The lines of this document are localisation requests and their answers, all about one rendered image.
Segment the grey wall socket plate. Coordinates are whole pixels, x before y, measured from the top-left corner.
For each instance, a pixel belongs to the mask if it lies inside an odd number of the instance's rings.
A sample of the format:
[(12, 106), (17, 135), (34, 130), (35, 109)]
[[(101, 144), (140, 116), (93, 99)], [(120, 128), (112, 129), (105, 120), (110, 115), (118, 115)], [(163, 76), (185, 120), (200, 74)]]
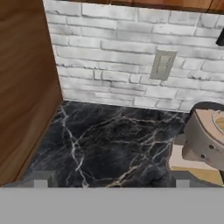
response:
[(167, 81), (176, 55), (176, 51), (157, 49), (150, 72), (150, 78), (153, 80)]

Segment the brown wooden tall cabinet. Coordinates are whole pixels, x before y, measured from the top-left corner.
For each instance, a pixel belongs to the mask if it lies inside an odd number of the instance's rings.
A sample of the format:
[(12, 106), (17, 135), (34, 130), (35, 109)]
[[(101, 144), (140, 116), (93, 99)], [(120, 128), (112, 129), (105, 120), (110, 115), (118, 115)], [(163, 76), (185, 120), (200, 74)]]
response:
[(43, 0), (0, 0), (0, 186), (22, 178), (61, 102)]

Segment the brown wooden wall cabinets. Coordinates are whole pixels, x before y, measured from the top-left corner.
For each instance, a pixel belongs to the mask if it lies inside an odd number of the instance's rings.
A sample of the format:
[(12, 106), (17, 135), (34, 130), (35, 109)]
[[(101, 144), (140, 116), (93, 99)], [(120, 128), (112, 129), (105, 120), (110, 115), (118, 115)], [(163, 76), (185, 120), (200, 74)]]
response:
[(174, 11), (193, 11), (224, 15), (224, 0), (69, 0), (89, 4), (112, 4)]

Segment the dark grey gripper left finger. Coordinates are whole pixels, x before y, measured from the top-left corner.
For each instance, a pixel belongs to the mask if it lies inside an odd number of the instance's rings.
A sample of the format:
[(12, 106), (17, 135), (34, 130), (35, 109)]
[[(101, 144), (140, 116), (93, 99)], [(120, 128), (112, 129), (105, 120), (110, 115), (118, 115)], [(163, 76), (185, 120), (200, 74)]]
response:
[(54, 171), (34, 171), (22, 180), (4, 185), (12, 188), (50, 188), (57, 187), (57, 180)]

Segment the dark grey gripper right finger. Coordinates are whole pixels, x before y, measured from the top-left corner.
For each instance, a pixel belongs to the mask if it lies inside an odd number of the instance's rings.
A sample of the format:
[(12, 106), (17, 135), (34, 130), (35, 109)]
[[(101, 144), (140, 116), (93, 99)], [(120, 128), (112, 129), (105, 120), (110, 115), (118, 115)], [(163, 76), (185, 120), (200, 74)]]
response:
[(189, 171), (170, 171), (169, 187), (218, 187), (216, 184), (200, 180), (193, 176)]

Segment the black hanging object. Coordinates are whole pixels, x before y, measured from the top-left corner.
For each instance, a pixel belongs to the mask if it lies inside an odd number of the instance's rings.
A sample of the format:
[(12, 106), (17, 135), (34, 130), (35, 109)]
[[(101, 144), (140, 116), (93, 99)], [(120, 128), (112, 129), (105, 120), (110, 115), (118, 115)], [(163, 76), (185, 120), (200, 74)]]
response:
[(222, 29), (220, 36), (216, 40), (217, 46), (224, 46), (224, 28)]

